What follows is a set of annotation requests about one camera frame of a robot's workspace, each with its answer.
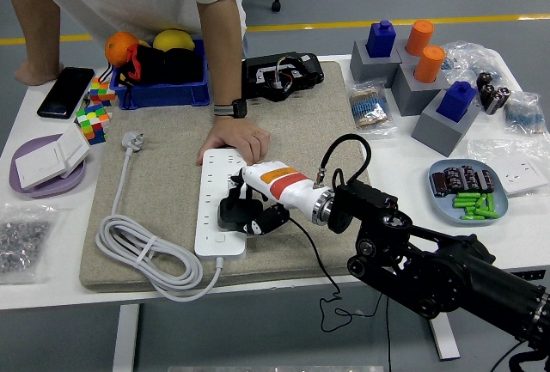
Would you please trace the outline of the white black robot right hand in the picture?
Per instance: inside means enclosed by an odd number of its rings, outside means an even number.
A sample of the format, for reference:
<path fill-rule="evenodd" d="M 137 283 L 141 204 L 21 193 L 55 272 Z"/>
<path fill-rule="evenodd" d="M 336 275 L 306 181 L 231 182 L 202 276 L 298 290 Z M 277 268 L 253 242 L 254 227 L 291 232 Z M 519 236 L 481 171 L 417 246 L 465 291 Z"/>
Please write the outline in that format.
<path fill-rule="evenodd" d="M 297 209 L 312 223 L 328 222 L 334 193 L 282 162 L 241 168 L 230 177 L 218 207 L 218 225 L 247 235 L 265 235 L 290 220 Z"/>

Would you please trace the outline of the person's right hand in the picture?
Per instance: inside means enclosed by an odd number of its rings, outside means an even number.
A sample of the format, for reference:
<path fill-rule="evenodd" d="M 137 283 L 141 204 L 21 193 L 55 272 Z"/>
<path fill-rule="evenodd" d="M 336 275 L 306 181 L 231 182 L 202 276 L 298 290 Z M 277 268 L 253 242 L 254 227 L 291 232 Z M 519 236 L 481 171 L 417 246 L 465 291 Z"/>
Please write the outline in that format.
<path fill-rule="evenodd" d="M 27 60 L 24 60 L 18 69 L 14 72 L 14 78 L 28 86 L 39 86 L 58 78 L 63 70 L 62 62 L 58 63 L 57 68 L 36 68 L 33 67 Z"/>

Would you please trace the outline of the person's left hand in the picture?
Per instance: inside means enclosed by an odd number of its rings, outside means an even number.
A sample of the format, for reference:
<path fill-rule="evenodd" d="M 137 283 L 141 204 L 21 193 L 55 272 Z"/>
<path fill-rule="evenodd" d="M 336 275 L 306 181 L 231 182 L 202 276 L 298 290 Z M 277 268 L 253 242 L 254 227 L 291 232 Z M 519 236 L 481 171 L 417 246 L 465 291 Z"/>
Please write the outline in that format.
<path fill-rule="evenodd" d="M 270 133 L 249 119 L 216 117 L 199 150 L 197 164 L 203 163 L 204 154 L 208 149 L 217 149 L 228 145 L 239 152 L 247 165 L 251 165 L 266 157 L 269 143 Z"/>

